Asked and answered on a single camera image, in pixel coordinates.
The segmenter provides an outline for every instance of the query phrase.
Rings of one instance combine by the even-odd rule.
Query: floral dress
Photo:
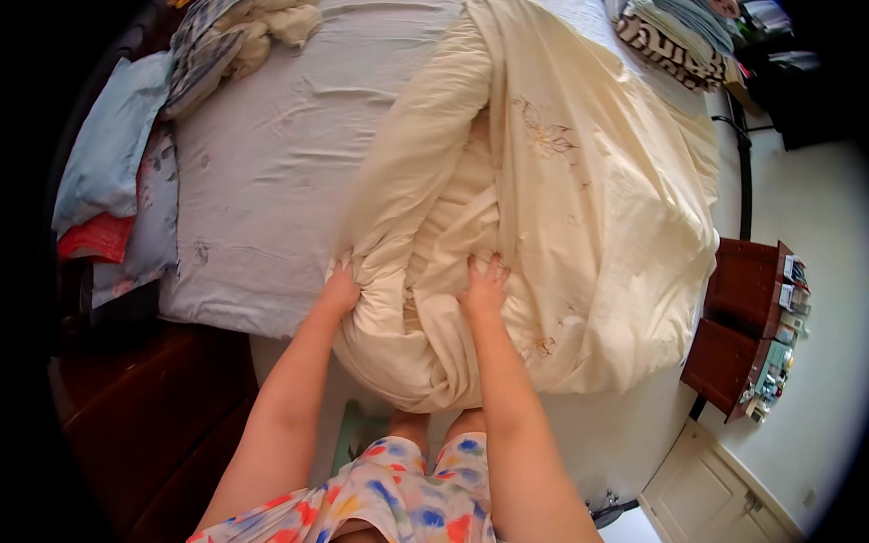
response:
[[[358,519],[390,543],[495,543],[490,504],[485,434],[447,443],[431,477],[413,441],[387,436],[321,487],[275,498],[188,542],[325,543]]]

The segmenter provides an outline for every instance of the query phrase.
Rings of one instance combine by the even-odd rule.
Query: white bedsheet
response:
[[[608,47],[688,113],[703,101],[647,72],[601,0],[543,5]],[[179,269],[164,281],[171,320],[284,338],[326,274],[331,244],[377,123],[461,10],[458,0],[323,0],[299,55],[275,46],[176,129]]]

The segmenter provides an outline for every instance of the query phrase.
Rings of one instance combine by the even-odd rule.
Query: hand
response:
[[[470,286],[462,291],[456,299],[459,301],[461,312],[469,321],[475,321],[488,316],[501,317],[501,308],[507,299],[504,292],[504,284],[510,276],[510,270],[503,269],[499,272],[498,262],[501,255],[495,253],[489,261],[485,275],[477,271],[477,259],[474,255],[468,257],[468,279]]]
[[[335,262],[332,275],[326,280],[317,303],[338,316],[344,316],[356,306],[360,292],[359,285],[353,282],[353,262],[342,267],[339,260]]]

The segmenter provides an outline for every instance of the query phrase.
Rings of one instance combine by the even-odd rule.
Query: door handle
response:
[[[761,509],[763,509],[763,504],[760,503],[758,497],[755,496],[751,490],[749,490],[746,493],[746,506],[742,508],[742,514],[749,514],[751,511],[757,513]]]

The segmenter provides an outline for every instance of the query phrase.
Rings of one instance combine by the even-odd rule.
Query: white door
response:
[[[672,543],[796,540],[693,421],[682,430],[642,497],[653,524],[665,532],[662,538]]]

